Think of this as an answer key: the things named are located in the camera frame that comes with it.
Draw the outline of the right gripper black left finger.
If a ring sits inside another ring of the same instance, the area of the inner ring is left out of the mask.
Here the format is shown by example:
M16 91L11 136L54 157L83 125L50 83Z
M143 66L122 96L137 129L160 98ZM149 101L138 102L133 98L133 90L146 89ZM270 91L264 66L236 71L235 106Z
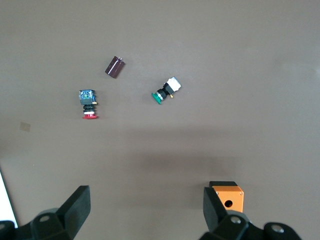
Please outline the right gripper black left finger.
M34 240L73 240L91 211L90 187L79 186L55 212L38 215L30 224Z

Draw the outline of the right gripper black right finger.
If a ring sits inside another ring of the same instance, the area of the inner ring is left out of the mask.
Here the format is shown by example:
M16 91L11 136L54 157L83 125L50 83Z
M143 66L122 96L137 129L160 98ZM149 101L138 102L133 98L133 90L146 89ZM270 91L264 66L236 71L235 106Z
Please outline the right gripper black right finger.
M262 240L263 230L241 212L226 210L216 191L203 190L203 215L208 228L202 240Z

